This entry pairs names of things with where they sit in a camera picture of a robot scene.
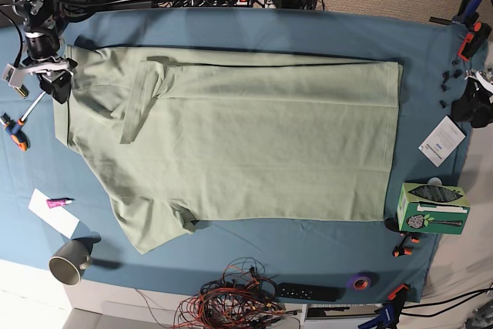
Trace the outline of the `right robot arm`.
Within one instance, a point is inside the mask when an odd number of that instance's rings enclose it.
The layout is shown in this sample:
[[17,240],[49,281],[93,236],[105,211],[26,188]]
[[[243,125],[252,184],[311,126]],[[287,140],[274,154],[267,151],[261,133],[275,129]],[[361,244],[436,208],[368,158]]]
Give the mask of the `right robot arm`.
[[96,13],[105,0],[13,0],[16,15],[24,18],[20,52],[8,64],[2,79],[26,97],[26,75],[35,75],[42,92],[63,104],[69,100],[77,63],[60,56],[62,33],[70,23],[81,22]]

